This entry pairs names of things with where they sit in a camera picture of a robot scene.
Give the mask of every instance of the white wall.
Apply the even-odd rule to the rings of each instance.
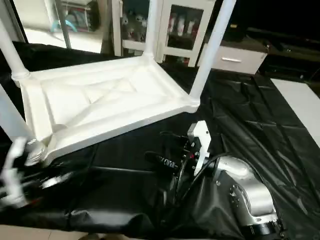
[[[7,6],[4,0],[0,0],[0,18],[13,41],[19,41],[16,29],[10,18]]]
[[[50,29],[50,18],[54,14],[51,0],[13,0],[13,2],[24,27],[42,30]]]

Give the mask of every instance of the white floor tile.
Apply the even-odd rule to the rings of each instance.
[[[62,32],[49,32],[25,27],[24,32],[31,44],[48,44],[66,48]],[[100,53],[103,32],[69,32],[71,48],[76,50]]]
[[[271,79],[320,148],[320,99],[301,82]]]
[[[51,230],[31,227],[0,225],[1,239],[48,240]]]
[[[87,233],[79,231],[52,230],[49,240],[78,240],[85,235],[87,235]]]

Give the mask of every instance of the metal rod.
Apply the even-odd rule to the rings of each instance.
[[[156,39],[156,21],[157,21],[158,0],[150,0],[149,14],[146,28],[145,49],[143,54],[154,58],[154,45]]]
[[[69,33],[67,29],[67,24],[66,24],[66,16],[62,8],[61,0],[55,0],[55,9],[56,9],[56,12],[58,13],[60,26],[62,29],[62,34],[63,34],[66,48],[71,49],[71,43],[70,43]]]
[[[10,36],[0,19],[0,49],[11,69],[12,79],[18,80],[30,76],[30,72],[25,68],[19,54],[12,43]]]
[[[199,70],[195,76],[190,97],[199,99],[205,87],[207,78],[214,64],[221,41],[237,0],[224,0],[213,27],[208,47],[205,50]]]

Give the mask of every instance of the black tarp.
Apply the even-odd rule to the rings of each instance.
[[[17,43],[16,48],[30,71],[114,59],[41,44]],[[190,90],[197,69],[162,67]],[[10,80],[3,56],[0,69],[0,82],[23,115],[20,90]],[[162,150],[159,132],[185,135],[198,120],[208,124],[213,154],[228,151],[258,170],[290,239],[320,239],[320,149],[270,79],[218,71],[210,73],[196,113],[182,113],[56,159],[70,166],[81,163],[87,174],[36,206],[3,211],[0,223],[136,238],[243,239],[229,203],[232,181],[227,175],[219,186],[208,177],[201,179],[190,197],[173,208],[163,204],[164,192],[172,189],[171,177],[144,159],[145,151]],[[3,162],[11,143],[3,132],[0,136]]]

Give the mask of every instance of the black cable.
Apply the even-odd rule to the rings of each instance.
[[[177,138],[188,139],[187,137],[175,134],[172,131],[161,131],[159,133],[159,135],[169,135],[169,136],[174,136],[174,137],[177,137]]]
[[[183,194],[180,202],[184,201],[187,194],[190,192],[190,189],[195,185],[195,183],[197,182],[197,180],[201,177],[201,175],[204,173],[204,171],[206,170],[206,168],[213,162],[216,162],[218,158],[220,157],[223,157],[223,156],[226,156],[227,153],[224,152],[224,153],[221,153],[221,154],[217,154],[215,156],[213,156],[210,160],[208,160],[206,162],[206,164],[201,168],[201,170],[197,173],[197,175],[195,176],[195,178],[192,180],[189,188],[185,191],[185,193]]]
[[[87,167],[84,167],[83,170],[86,172],[85,176],[82,179],[82,182],[80,182],[80,184],[78,185],[78,188],[75,189],[75,193],[74,193],[74,198],[70,201],[70,205],[69,207],[66,209],[66,227],[70,228],[71,227],[71,216],[72,216],[72,209],[75,209],[76,207],[76,203],[79,200],[79,194],[83,194],[83,186],[85,184],[85,182],[88,179],[88,175],[89,175],[89,171],[93,166],[94,160],[96,158],[96,154],[98,152],[98,147],[99,147],[99,143],[96,143],[95,145],[92,146],[92,156],[91,159],[89,160],[89,163],[87,165]]]
[[[186,169],[186,166],[187,166],[187,163],[188,163],[189,159],[190,158],[186,158],[186,160],[182,163],[181,171],[180,171],[180,174],[179,174],[179,178],[178,178],[178,181],[177,181],[177,183],[175,185],[173,204],[176,204],[176,202],[178,201],[178,191],[180,189],[182,176],[184,175],[184,172],[185,172],[185,169]]]

